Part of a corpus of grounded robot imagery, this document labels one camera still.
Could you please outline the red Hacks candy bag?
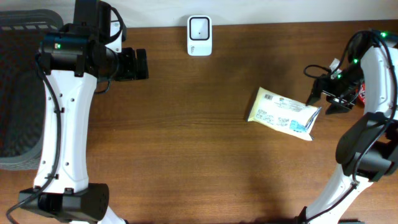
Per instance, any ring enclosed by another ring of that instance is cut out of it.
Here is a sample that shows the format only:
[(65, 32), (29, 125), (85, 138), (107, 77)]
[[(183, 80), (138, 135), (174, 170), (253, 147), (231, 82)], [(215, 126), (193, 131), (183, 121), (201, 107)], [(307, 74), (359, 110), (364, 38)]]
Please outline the red Hacks candy bag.
[(366, 104), (366, 85), (364, 82), (361, 82), (358, 88), (358, 99), (362, 104)]

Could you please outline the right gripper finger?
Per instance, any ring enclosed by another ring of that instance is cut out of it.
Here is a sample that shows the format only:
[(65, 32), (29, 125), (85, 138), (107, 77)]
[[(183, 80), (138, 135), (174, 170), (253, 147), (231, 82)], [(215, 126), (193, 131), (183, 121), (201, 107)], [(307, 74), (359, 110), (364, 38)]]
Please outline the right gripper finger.
[(341, 105), (341, 104), (334, 104), (331, 103), (330, 106), (326, 109), (325, 114), (340, 114), (340, 113), (347, 113), (351, 111), (353, 105)]
[(317, 101), (320, 100), (322, 92), (323, 92), (322, 87), (314, 83), (310, 95), (305, 104), (307, 106), (314, 105)]

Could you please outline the yellow chips bag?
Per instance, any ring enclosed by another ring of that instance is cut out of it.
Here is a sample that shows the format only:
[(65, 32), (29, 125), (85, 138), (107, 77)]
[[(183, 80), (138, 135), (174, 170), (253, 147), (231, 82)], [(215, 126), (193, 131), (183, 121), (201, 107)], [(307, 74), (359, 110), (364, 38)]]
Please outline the yellow chips bag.
[(312, 141), (310, 132), (321, 109), (278, 95), (260, 87), (247, 121), (275, 131)]

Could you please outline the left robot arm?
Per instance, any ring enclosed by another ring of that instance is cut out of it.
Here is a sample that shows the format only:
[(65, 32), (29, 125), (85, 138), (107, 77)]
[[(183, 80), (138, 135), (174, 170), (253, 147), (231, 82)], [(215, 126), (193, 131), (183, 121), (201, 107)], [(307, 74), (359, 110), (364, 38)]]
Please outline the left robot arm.
[(125, 40), (115, 7), (77, 0), (73, 21), (41, 41), (35, 56), (46, 100), (41, 160), (17, 208), (62, 223), (123, 222), (109, 206), (109, 187), (89, 181), (86, 143), (97, 85), (149, 76), (146, 51), (122, 47)]

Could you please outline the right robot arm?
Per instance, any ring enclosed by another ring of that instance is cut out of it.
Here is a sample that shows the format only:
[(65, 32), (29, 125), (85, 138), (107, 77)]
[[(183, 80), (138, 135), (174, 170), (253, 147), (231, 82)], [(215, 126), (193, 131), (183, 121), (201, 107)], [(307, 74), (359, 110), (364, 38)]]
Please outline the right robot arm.
[(313, 80), (306, 104), (325, 94), (327, 114), (347, 113), (361, 90), (365, 95), (363, 116), (338, 142), (332, 177), (294, 218), (294, 223), (341, 223), (362, 192), (397, 170), (397, 35), (375, 29), (356, 32), (338, 65)]

